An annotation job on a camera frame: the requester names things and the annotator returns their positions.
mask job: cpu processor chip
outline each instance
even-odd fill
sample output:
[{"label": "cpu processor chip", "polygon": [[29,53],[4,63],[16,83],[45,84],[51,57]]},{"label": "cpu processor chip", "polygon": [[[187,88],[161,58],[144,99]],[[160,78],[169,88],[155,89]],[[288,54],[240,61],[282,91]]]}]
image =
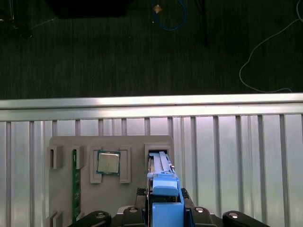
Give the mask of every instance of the cpu processor chip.
[{"label": "cpu processor chip", "polygon": [[120,152],[118,151],[98,151],[97,173],[115,174],[120,172]]}]

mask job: blue cable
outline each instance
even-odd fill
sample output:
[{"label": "blue cable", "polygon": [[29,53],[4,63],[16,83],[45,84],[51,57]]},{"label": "blue cable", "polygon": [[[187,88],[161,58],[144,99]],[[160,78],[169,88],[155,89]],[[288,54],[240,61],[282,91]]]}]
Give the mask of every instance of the blue cable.
[{"label": "blue cable", "polygon": [[165,31],[175,31],[177,30],[178,28],[180,28],[186,21],[186,16],[187,16],[187,12],[186,12],[186,7],[184,5],[184,3],[182,2],[182,0],[178,0],[178,2],[180,3],[180,5],[182,6],[183,10],[184,10],[184,17],[183,17],[183,20],[181,22],[181,24],[179,24],[178,26],[174,27],[174,28],[166,28],[160,21],[159,21],[159,18],[157,17],[157,14],[156,12],[153,10],[153,7],[154,7],[154,0],[151,0],[151,3],[152,3],[152,11],[153,11],[153,15],[155,17],[155,21],[159,24],[159,26],[164,29]]}]

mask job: dark carpet floor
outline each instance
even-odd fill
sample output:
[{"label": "dark carpet floor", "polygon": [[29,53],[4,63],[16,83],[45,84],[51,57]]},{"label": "dark carpet floor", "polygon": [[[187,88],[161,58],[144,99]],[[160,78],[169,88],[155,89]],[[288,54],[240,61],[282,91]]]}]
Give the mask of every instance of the dark carpet floor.
[{"label": "dark carpet floor", "polygon": [[[177,0],[155,4],[167,26],[182,20]],[[134,0],[126,17],[56,19],[29,39],[11,38],[0,23],[0,99],[255,93],[240,67],[297,19],[296,0],[206,0],[205,47],[202,17],[194,1],[185,5],[186,23],[173,32],[155,23],[149,0]],[[17,8],[29,27],[56,17],[42,0]],[[303,23],[257,49],[242,76],[258,89],[302,92]]]}]

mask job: metal screw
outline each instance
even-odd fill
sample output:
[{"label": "metal screw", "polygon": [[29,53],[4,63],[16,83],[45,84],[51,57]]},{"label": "metal screw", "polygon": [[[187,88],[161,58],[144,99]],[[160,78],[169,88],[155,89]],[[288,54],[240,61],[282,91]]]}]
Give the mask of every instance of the metal screw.
[{"label": "metal screw", "polygon": [[96,218],[105,218],[105,215],[104,215],[104,213],[98,213],[96,215]]},{"label": "metal screw", "polygon": [[236,213],[229,213],[228,215],[231,216],[234,219],[238,218],[238,215]]},{"label": "metal screw", "polygon": [[202,213],[204,211],[204,209],[202,207],[197,207],[196,211],[199,212],[199,213]]},{"label": "metal screw", "polygon": [[138,209],[136,207],[131,207],[130,209],[128,209],[129,212],[135,213],[138,211]]}]

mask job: black cable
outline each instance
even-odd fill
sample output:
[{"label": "black cable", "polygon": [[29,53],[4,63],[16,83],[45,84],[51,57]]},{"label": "black cable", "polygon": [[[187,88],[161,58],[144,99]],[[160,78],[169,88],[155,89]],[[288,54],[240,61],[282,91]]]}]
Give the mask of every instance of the black cable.
[{"label": "black cable", "polygon": [[205,0],[200,0],[200,3],[198,3],[198,0],[194,1],[201,16],[202,16],[202,30],[203,30],[203,40],[204,40],[204,46],[208,46],[208,36],[207,36],[207,21],[206,21],[206,7],[205,7]]}]

